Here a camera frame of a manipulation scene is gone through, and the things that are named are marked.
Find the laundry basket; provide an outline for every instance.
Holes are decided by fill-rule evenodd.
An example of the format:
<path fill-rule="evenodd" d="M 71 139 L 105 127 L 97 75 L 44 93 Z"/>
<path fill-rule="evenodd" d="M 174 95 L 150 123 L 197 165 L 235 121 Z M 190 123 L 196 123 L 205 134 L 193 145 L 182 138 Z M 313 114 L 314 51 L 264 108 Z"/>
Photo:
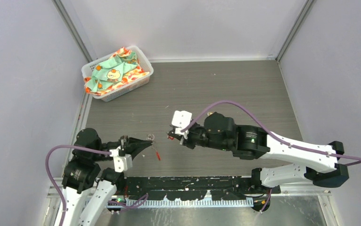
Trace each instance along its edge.
<path fill-rule="evenodd" d="M 138 56 L 139 65 L 141 66 L 141 68 L 145 72 L 150 72 L 150 73 L 146 76 L 138 78 L 138 79 L 134 80 L 133 82 L 130 82 L 130 83 L 128 83 L 118 89 L 115 89 L 109 93 L 106 93 L 104 95 L 101 95 L 101 96 L 92 95 L 94 98 L 101 99 L 101 100 L 107 102 L 107 101 L 113 100 L 121 95 L 124 95 L 125 93 L 127 93 L 129 91 L 132 91 L 132 90 L 148 83 L 148 81 L 150 80 L 150 76 L 153 74 L 153 71 L 154 71 L 153 67 L 151 66 L 151 63 L 147 60 L 146 56 L 143 54 L 143 52 L 137 46 L 129 46 L 129 47 L 127 47 L 127 49 L 132 50 L 136 53 L 136 55 Z M 95 66 L 105 60 L 108 60 L 113 54 L 114 53 L 109 54 L 107 56 L 99 58 L 99 59 L 92 61 L 92 62 L 86 64 L 85 66 L 83 66 L 82 67 L 83 78 L 91 77 Z"/>

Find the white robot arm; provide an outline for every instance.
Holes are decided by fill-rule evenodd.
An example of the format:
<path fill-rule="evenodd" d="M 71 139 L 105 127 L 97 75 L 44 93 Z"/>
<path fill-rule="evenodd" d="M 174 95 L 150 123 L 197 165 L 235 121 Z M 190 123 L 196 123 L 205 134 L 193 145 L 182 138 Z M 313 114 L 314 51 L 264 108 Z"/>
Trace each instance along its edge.
<path fill-rule="evenodd" d="M 274 134 L 289 143 L 283 144 L 262 128 L 250 125 L 236 125 L 233 118 L 224 117 L 217 112 L 210 113 L 204 125 L 195 123 L 185 129 L 192 121 L 192 114 L 186 111 L 175 111 L 168 132 L 170 139 L 176 138 L 181 145 L 193 149 L 196 145 L 223 151 L 232 151 L 233 156 L 244 160 L 278 159 L 293 164 L 276 168 L 256 168 L 252 171 L 255 186 L 273 188 L 281 184 L 312 181 L 322 187 L 339 187 L 348 179 L 347 167 L 339 164 L 337 157 L 331 154 L 343 154 L 343 144 L 335 141 L 328 145 L 313 145 L 292 140 Z M 320 150 L 328 153 L 305 152 L 292 147 Z"/>
<path fill-rule="evenodd" d="M 66 165 L 63 177 L 62 193 L 66 200 L 66 211 L 63 224 L 60 219 L 63 214 L 59 211 L 55 226 L 93 226 L 99 218 L 109 200 L 117 192 L 117 183 L 124 181 L 124 171 L 132 167 L 132 159 L 142 150 L 152 144 L 151 140 L 139 140 L 123 136 L 118 142 L 101 143 L 94 129 L 83 129 L 77 135 L 76 146 L 83 146 L 95 150 L 107 151 L 107 156 L 73 150 L 74 157 Z M 100 167 L 96 161 L 113 161 L 114 169 L 103 170 L 100 181 L 92 198 L 87 203 L 88 196 Z"/>

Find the orange patterned cloth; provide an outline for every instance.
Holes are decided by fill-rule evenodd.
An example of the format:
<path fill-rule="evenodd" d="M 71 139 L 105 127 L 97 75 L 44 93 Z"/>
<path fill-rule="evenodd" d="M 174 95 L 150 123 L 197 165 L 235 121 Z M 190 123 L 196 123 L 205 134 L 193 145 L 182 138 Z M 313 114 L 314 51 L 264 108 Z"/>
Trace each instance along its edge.
<path fill-rule="evenodd" d="M 118 55 L 119 57 L 126 57 L 129 56 L 132 53 L 132 50 L 126 49 L 124 47 L 120 48 L 118 51 L 116 51 L 110 58 L 113 58 L 114 56 Z M 132 71 L 127 72 L 126 74 L 123 75 L 122 80 L 113 84 L 112 86 L 108 87 L 108 89 L 105 90 L 101 90 L 101 91 L 97 91 L 97 92 L 91 92 L 91 89 L 88 87 L 85 87 L 85 91 L 86 93 L 92 94 L 92 95 L 96 95 L 96 96 L 101 96 L 104 94 L 107 94 L 111 91 L 114 91 L 116 89 L 119 89 L 129 83 L 134 82 L 135 80 L 144 77 L 146 75 L 148 75 L 150 72 L 145 72 L 141 66 L 139 65 L 139 59 L 135 60 L 135 59 L 129 59 L 129 62 L 127 63 L 133 63 L 135 64 L 137 61 L 138 66 L 133 69 Z M 83 81 L 86 83 L 91 79 L 91 77 L 86 77 L 83 79 Z"/>

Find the white wall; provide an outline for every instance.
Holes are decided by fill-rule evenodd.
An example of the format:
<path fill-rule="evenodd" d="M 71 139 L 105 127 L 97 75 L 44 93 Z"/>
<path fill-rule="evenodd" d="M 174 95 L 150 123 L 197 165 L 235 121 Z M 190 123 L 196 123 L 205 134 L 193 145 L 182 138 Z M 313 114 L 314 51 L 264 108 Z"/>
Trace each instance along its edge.
<path fill-rule="evenodd" d="M 70 141 L 85 63 L 51 1 L 0 0 L 0 226 L 41 225 L 44 159 Z M 53 154 L 54 176 L 66 154 Z"/>
<path fill-rule="evenodd" d="M 344 142 L 361 157 L 361 1 L 317 1 L 281 60 L 303 138 Z M 361 225 L 361 164 L 334 196 L 346 226 Z"/>
<path fill-rule="evenodd" d="M 305 0 L 64 0 L 101 57 L 137 45 L 149 59 L 276 57 Z"/>

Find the wire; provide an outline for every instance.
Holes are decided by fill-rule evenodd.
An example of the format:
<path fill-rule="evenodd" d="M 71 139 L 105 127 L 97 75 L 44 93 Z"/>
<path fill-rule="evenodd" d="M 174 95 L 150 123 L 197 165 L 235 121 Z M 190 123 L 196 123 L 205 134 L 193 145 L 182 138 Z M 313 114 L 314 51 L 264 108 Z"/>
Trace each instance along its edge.
<path fill-rule="evenodd" d="M 271 194 L 272 194 L 272 189 L 269 190 L 267 200 L 265 201 L 263 207 L 260 209 L 260 211 L 259 211 L 259 212 L 257 213 L 257 215 L 255 216 L 254 221 L 253 221 L 253 225 L 255 225 L 256 220 L 257 220 L 258 217 L 263 213 L 263 211 L 264 211 L 265 207 L 267 206 L 268 202 L 271 200 Z"/>
<path fill-rule="evenodd" d="M 117 201 L 108 201 L 108 203 L 122 206 L 122 207 L 125 208 L 122 211 L 125 211 L 125 210 L 131 210 L 131 209 L 138 208 L 139 206 L 143 205 L 147 201 L 147 199 L 148 199 L 148 194 L 145 194 L 144 196 L 140 197 L 134 204 L 132 204 L 130 206 L 127 206 L 126 204 L 120 203 L 120 202 L 117 202 Z"/>
<path fill-rule="evenodd" d="M 242 194 L 242 195 L 244 195 L 247 198 L 259 198 L 259 197 L 263 197 L 265 194 L 261 194 L 261 195 L 258 195 L 258 196 L 249 196 L 249 195 L 245 195 L 245 194 Z"/>
<path fill-rule="evenodd" d="M 265 130 L 265 132 L 267 132 L 268 135 L 270 135 L 276 141 L 278 141 L 278 142 L 280 142 L 280 143 L 282 143 L 284 145 L 287 145 L 288 147 L 297 148 L 297 149 L 307 151 L 307 152 L 318 153 L 318 154 L 322 154 L 322 155 L 328 155 L 328 153 L 324 152 L 324 151 L 315 150 L 315 149 L 306 148 L 306 147 L 301 147 L 301 146 L 298 146 L 298 145 L 293 145 L 293 144 L 291 144 L 291 143 L 289 143 L 287 141 L 282 140 L 281 138 L 274 135 L 269 129 L 267 129 L 249 110 L 247 110 L 245 107 L 243 107 L 239 103 L 236 103 L 236 102 L 231 101 L 231 100 L 221 100 L 221 101 L 217 101 L 217 102 L 209 105 L 186 128 L 182 129 L 181 132 L 184 132 L 184 131 L 188 130 L 190 127 L 192 127 L 197 122 L 198 119 L 200 119 L 203 115 L 205 115 L 211 108 L 213 108 L 213 107 L 215 107 L 217 105 L 220 105 L 220 104 L 231 104 L 231 105 L 234 105 L 234 106 L 240 108 L 241 110 L 246 112 L 263 130 Z M 360 157 L 349 156 L 349 155 L 341 155 L 341 154 L 334 154 L 334 153 L 330 154 L 330 156 L 337 157 L 337 158 L 343 158 L 343 159 L 356 160 L 354 162 L 346 164 L 346 166 L 352 166 L 352 165 L 356 165 L 356 164 L 361 163 L 361 158 Z"/>
<path fill-rule="evenodd" d="M 46 167 L 46 172 L 47 172 L 47 176 L 49 177 L 51 183 L 53 184 L 54 188 L 57 190 L 58 195 L 60 196 L 61 199 L 61 203 L 63 204 L 63 213 L 61 215 L 61 219 L 60 219 L 60 223 L 58 224 L 59 226 L 62 226 L 64 223 L 64 219 L 66 217 L 66 209 L 67 209 L 67 202 L 66 199 L 64 198 L 64 194 L 61 191 L 61 189 L 58 187 L 57 183 L 55 182 L 51 172 L 50 172 L 50 167 L 49 167 L 49 159 L 51 154 L 53 153 L 53 151 L 60 149 L 60 148 L 73 148 L 76 150 L 81 150 L 81 151 L 86 151 L 86 152 L 92 152 L 92 153 L 96 153 L 96 154 L 104 154 L 104 155 L 110 155 L 110 152 L 103 152 L 103 151 L 98 151 L 98 150 L 94 150 L 94 149 L 90 149 L 90 148 L 86 148 L 86 147 L 80 147 L 80 146 L 74 146 L 74 145 L 58 145 L 53 147 L 46 155 L 46 161 L 45 161 L 45 167 Z"/>

